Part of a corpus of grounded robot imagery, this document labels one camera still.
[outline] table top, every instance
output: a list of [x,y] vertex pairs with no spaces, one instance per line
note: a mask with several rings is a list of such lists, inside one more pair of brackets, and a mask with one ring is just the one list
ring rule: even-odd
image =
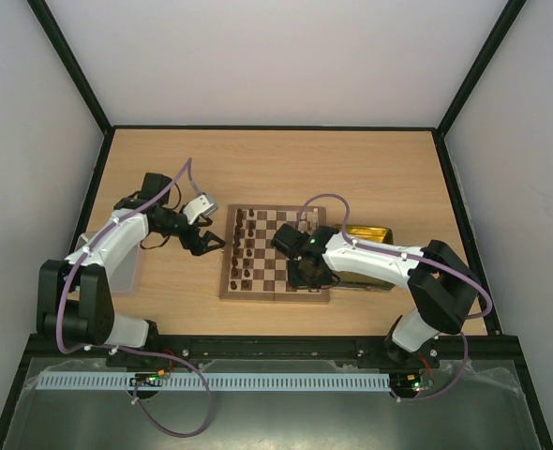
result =
[[[399,245],[438,239],[464,258],[427,131],[118,129],[87,231],[98,230],[116,202],[141,187],[146,172],[173,177],[188,157],[196,183],[218,202],[211,230],[219,236],[226,231],[229,204],[301,205],[334,192],[350,203],[350,223],[390,228]],[[184,202],[190,201],[194,194],[186,178],[179,186]],[[341,222],[342,204],[329,199],[316,204],[326,207],[327,223]],[[150,236],[146,244],[161,240]],[[155,321],[162,334],[385,335],[398,316],[414,308],[401,288],[334,289],[327,305],[224,301],[218,298],[221,251],[193,257],[173,238],[143,255],[137,293],[112,300],[117,312]],[[480,319],[467,322],[464,332],[486,334]]]

